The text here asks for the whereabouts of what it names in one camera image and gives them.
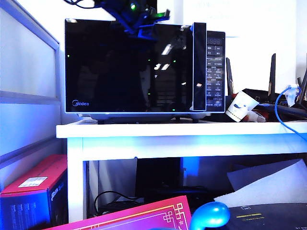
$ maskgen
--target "paper cup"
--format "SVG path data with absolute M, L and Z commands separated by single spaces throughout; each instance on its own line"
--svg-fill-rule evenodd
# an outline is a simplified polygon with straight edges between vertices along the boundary
M 259 102 L 248 96 L 246 93 L 240 91 L 231 102 L 226 114 L 236 122 L 240 122 L 246 116 L 248 111 L 255 108 L 258 104 Z

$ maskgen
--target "white shelf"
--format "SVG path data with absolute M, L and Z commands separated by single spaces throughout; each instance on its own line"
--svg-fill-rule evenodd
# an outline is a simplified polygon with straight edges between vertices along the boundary
M 307 133 L 307 122 L 286 122 L 299 133 Z M 262 135 L 293 133 L 278 122 L 267 123 L 172 123 L 172 124 L 107 124 L 95 120 L 81 120 L 57 126 L 58 138 L 92 137 L 159 137 L 159 136 L 212 136 Z

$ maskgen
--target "microwave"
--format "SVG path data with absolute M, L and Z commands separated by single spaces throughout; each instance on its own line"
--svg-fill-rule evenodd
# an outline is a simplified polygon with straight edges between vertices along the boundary
M 65 112 L 104 122 L 225 112 L 225 33 L 156 23 L 150 39 L 115 21 L 65 20 Z

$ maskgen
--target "red box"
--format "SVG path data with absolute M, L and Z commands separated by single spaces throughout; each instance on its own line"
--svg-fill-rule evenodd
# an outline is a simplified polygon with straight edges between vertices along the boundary
M 188 230 L 191 213 L 186 196 L 154 202 L 48 230 L 149 230 L 175 228 Z
M 66 155 L 46 157 L 0 193 L 0 230 L 41 230 L 67 222 Z

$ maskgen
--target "router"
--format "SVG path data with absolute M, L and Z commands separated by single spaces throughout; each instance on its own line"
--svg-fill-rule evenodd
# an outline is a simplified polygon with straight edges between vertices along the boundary
M 232 72 L 230 67 L 230 60 L 226 58 L 226 69 L 227 69 L 227 79 L 228 79 L 228 90 L 233 89 Z M 244 89 L 242 90 L 247 95 L 258 101 L 260 104 L 265 104 L 265 106 L 257 105 L 255 110 L 268 112 L 270 114 L 274 113 L 274 107 L 278 93 L 275 92 L 275 78 L 276 78 L 276 54 L 272 55 L 271 58 L 271 71 L 270 71 L 270 81 L 268 91 L 265 90 L 255 90 L 255 89 Z M 307 119 L 307 103 L 306 103 L 306 92 L 307 92 L 307 69 L 303 78 L 298 79 L 300 88 L 302 89 L 300 96 L 298 97 L 294 106 L 289 107 L 285 95 L 280 97 L 279 103 L 277 105 L 277 111 L 279 114 L 284 116 L 286 120 Z

